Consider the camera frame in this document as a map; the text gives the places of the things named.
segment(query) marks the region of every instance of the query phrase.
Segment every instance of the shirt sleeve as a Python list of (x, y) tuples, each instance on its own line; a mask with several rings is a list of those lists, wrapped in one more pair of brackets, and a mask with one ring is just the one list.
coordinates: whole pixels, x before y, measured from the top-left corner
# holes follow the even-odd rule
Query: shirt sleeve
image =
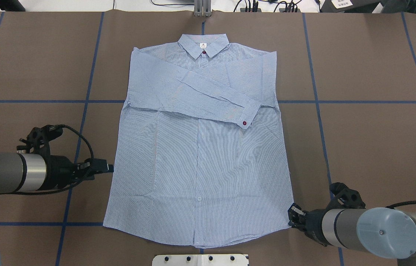
[(235, 123), (245, 129), (261, 103), (205, 75), (135, 48), (124, 106), (128, 105)]

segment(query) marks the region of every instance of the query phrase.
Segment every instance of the light blue shirt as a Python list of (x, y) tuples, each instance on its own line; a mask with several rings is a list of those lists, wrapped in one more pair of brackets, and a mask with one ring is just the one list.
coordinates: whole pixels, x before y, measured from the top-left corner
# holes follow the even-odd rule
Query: light blue shirt
[(103, 225), (198, 248), (288, 228), (275, 76), (276, 52), (226, 35), (134, 48)]

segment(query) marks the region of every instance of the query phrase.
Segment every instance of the brown table surface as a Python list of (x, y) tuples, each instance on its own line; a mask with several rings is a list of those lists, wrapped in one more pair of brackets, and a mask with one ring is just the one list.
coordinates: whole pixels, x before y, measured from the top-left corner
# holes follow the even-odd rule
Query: brown table surface
[[(113, 162), (133, 47), (201, 34), (203, 20), (188, 11), (0, 13), (0, 151), (14, 152), (35, 126), (65, 123)], [(338, 181), (369, 208), (416, 200), (416, 15), (214, 12), (204, 33), (278, 52), (289, 170), (304, 209), (324, 208)], [(76, 143), (65, 132), (52, 153), (83, 161)], [(150, 266), (158, 254), (200, 252), (249, 254), (251, 266), (396, 265), (293, 229), (218, 249), (154, 243), (102, 227), (110, 184), (104, 174), (70, 193), (0, 195), (3, 265)]]

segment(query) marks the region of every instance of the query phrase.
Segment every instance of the shirt cuff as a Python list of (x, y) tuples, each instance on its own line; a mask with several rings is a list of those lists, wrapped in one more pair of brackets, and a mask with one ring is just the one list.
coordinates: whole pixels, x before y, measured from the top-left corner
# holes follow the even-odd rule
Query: shirt cuff
[(255, 115), (257, 115), (259, 108), (260, 102), (250, 99), (247, 103), (247, 106), (245, 106), (244, 111), (242, 112), (237, 125), (243, 129), (248, 128), (252, 123), (252, 120), (254, 119)]

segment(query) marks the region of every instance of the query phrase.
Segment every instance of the shirt collar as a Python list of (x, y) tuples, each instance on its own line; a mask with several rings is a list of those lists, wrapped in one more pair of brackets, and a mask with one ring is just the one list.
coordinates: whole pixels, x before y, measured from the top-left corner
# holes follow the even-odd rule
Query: shirt collar
[(183, 34), (178, 43), (185, 49), (191, 57), (197, 59), (203, 52), (197, 42), (208, 42), (204, 49), (209, 57), (213, 57), (221, 52), (229, 44), (228, 37), (225, 34), (218, 35), (186, 35)]

